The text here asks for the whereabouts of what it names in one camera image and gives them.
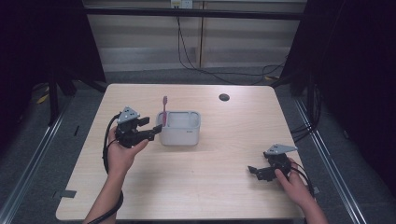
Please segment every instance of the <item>table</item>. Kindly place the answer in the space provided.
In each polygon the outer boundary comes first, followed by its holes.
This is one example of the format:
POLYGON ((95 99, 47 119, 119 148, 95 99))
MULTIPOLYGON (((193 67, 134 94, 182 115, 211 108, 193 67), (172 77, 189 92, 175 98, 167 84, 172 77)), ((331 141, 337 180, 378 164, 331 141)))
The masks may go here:
MULTIPOLYGON (((258 181, 248 165, 268 167, 262 153, 272 144, 294 146, 274 90, 216 85, 109 85, 66 189, 56 217, 79 220, 88 214, 106 180, 102 147, 106 126, 126 105, 150 117, 163 110, 201 114, 200 140, 193 147, 165 147, 159 136, 134 160, 126 176, 118 219, 196 220, 301 218, 302 211, 277 181, 258 181), (223 102, 222 93, 230 96, 223 102)), ((301 163, 297 151, 289 157, 301 163)))

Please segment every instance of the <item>wall socket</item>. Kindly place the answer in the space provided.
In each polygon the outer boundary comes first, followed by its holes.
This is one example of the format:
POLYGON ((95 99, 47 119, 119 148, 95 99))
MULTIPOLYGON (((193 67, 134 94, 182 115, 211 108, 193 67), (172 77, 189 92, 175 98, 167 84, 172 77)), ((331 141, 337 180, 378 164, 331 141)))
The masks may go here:
POLYGON ((171 0, 171 8, 192 9, 192 0, 171 0))

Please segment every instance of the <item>toothbrush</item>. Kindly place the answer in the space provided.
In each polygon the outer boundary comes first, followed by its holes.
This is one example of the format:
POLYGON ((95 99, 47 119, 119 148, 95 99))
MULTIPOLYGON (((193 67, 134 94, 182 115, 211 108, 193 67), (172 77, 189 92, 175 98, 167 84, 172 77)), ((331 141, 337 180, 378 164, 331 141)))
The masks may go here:
POLYGON ((168 97, 164 96, 163 97, 163 127, 165 127, 166 125, 166 110, 165 110, 166 103, 168 103, 168 97))

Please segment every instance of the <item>forearm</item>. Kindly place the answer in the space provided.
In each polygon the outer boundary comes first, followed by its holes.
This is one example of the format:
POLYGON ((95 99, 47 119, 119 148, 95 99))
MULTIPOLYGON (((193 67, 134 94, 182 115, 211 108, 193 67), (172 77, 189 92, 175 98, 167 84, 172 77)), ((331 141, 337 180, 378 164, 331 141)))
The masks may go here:
MULTIPOLYGON (((91 211, 88 213, 83 223, 89 223, 90 221, 102 216, 104 213, 112 209, 119 200, 120 192, 122 188, 125 175, 109 175, 106 183, 103 185, 99 196, 94 202, 91 211)), ((102 223, 115 223, 116 214, 109 217, 102 223)))
POLYGON ((324 215, 323 211, 317 204, 317 202, 312 199, 304 204, 300 204, 302 208, 305 219, 308 224, 328 224, 326 216, 324 215))

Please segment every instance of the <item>white box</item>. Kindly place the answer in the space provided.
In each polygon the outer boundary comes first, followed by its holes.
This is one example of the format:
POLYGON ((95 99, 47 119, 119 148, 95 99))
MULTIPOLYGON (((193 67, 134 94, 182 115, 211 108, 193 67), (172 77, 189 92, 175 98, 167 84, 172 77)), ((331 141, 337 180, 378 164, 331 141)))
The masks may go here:
MULTIPOLYGON (((163 112, 157 116, 156 124, 163 123, 163 112)), ((194 146, 199 141, 201 115, 195 111, 166 111, 166 123, 160 132, 164 146, 194 146)))

